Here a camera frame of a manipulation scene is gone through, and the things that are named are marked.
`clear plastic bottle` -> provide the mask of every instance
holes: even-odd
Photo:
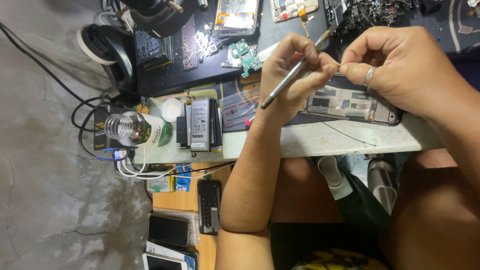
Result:
[[[170,123],[160,117],[126,111],[105,120],[105,135],[125,146],[160,147],[172,138]]]

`green circuit board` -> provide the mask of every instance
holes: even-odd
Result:
[[[234,58],[240,59],[243,66],[243,73],[241,75],[243,78],[248,76],[249,69],[253,68],[254,70],[258,70],[262,67],[262,61],[256,55],[253,55],[244,39],[241,39],[237,43],[230,44],[228,49]]]

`white container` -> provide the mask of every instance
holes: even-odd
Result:
[[[162,118],[167,122],[175,122],[177,117],[185,115],[183,103],[176,98],[165,100],[162,105]]]

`silver ring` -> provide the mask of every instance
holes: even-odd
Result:
[[[370,81],[370,78],[372,77],[372,75],[373,75],[373,73],[375,72],[376,69],[377,69],[376,67],[372,67],[368,71],[367,75],[365,76],[365,80],[363,80],[363,85],[364,86],[368,86],[368,82]]]

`hand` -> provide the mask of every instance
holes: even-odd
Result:
[[[258,106],[253,123],[280,128],[297,114],[308,95],[324,87],[338,70],[338,63],[328,54],[317,52],[313,41],[299,34],[290,33],[282,39],[263,64],[260,104],[304,55],[309,62],[307,65],[314,67],[313,73],[301,79],[305,73],[300,72],[268,108],[263,110]]]
[[[458,89],[468,85],[433,36],[419,26],[368,29],[343,54],[340,72],[363,84],[372,66],[378,68],[369,87],[397,107],[425,117],[448,108]]]

